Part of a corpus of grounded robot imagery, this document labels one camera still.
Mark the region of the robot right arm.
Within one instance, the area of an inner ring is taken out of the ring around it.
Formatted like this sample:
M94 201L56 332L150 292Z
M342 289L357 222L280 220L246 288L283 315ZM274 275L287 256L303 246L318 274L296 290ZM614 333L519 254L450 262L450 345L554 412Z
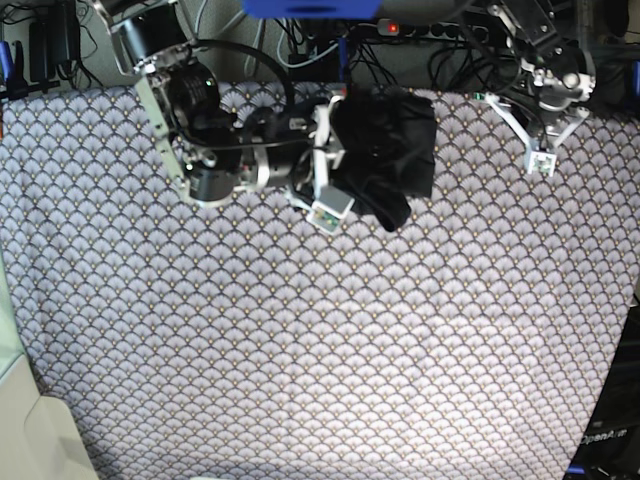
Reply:
M136 75L139 99L155 147L181 197L203 208L225 205L235 193L281 187L288 201L327 234L338 232L355 200L332 180L346 154L334 130L346 93L297 102L285 70L248 45L201 39L182 1L95 1L125 75ZM224 49L263 64L283 87L281 112L255 109L242 123L223 109L215 74L197 53Z

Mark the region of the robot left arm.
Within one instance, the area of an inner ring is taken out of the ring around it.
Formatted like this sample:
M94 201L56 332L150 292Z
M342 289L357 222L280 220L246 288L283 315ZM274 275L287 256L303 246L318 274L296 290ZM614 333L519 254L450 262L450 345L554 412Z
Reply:
M505 27L522 92L487 92L482 100L524 145L527 173L553 176L559 147L589 117L596 87L591 54L564 40L548 1L492 1L487 12Z

